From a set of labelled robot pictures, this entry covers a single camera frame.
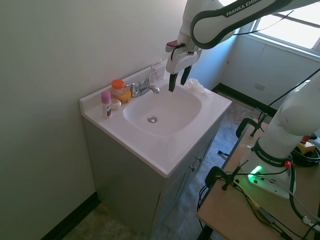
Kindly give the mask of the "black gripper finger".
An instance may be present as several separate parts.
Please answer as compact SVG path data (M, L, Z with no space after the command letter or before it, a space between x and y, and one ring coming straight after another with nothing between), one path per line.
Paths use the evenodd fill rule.
M171 73L169 76L168 90L172 93L174 92L175 87L176 87L176 80L177 80L178 74L179 74L178 72Z
M187 81L187 79L188 79L188 76L189 76L189 74L190 74L190 72L191 72L191 69L192 69L192 65L190 65L190 66L188 66L188 67L186 67L186 68L184 69L183 74L182 74L182 77L181 77L181 79L180 79L180 84L181 84L182 86L185 85L185 83L186 83L186 81Z

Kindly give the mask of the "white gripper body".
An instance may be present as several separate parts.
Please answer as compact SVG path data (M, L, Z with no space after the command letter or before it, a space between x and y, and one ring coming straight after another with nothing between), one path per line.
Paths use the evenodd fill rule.
M200 56L202 50L199 49L194 53L190 53L184 48L178 48L168 57L166 64L166 71L170 74L176 74L185 68L195 64Z

